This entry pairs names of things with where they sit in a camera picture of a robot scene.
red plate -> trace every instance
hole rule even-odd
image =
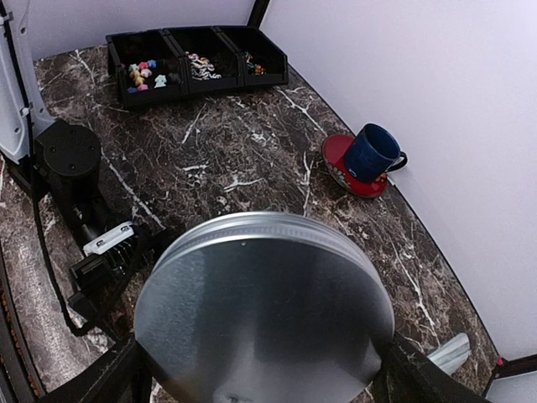
[[[382,174],[373,183],[363,183],[357,181],[349,174],[343,164],[343,155],[351,146],[353,137],[343,134],[333,134],[322,144],[322,156],[325,160],[326,168],[334,180],[345,190],[360,197],[377,197],[382,195],[388,185],[386,174]]]

white wall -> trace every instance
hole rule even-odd
[[[537,353],[537,3],[272,0],[262,29],[393,175],[508,359]]]
[[[34,59],[104,44],[104,37],[145,29],[245,24],[254,0],[32,0]]]
[[[535,403],[537,372],[494,380],[487,399],[492,403]]]

metal lid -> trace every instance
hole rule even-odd
[[[136,339],[173,397],[200,403],[347,403],[394,334],[365,253],[319,222],[219,217],[163,253],[135,312]]]

brown marble surface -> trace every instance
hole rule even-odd
[[[199,97],[145,111],[122,110],[106,71],[106,49],[36,64],[50,112],[102,141],[101,189],[113,209],[151,228],[181,234],[229,212],[274,210],[313,217],[345,233],[373,261],[391,295],[397,329],[428,353],[459,332],[472,354],[454,377],[481,392],[496,352],[451,268],[399,192],[375,200],[346,193],[327,173],[320,146],[348,128],[291,70],[288,86]],[[81,257],[54,203],[42,202],[44,230],[65,296]],[[46,276],[30,200],[0,163],[0,237],[18,314],[48,390],[79,374],[111,342],[100,331],[74,338]],[[130,324],[143,275],[116,319]],[[168,401],[159,388],[154,401]],[[366,390],[356,401],[373,401]]]

black storage bin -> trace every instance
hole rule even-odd
[[[170,28],[164,30],[178,54],[185,56],[186,77],[191,94],[234,89],[244,86],[239,56],[213,27]],[[206,57],[222,78],[196,80],[186,53]]]
[[[107,43],[108,73],[116,76],[117,96],[125,108],[154,105],[188,95],[185,60],[177,54],[162,30],[108,35]],[[128,92],[129,87],[134,88],[128,67],[148,60],[157,61],[156,68],[151,69],[152,76],[145,79],[149,89],[135,93]],[[170,73],[179,75],[179,84],[173,79],[170,80]],[[158,75],[166,76],[166,86],[154,88],[154,79]]]
[[[223,38],[241,57],[246,86],[279,86],[289,83],[287,56],[265,34],[254,27],[218,27]],[[253,56],[252,63],[265,68],[266,73],[248,72],[245,52]]]

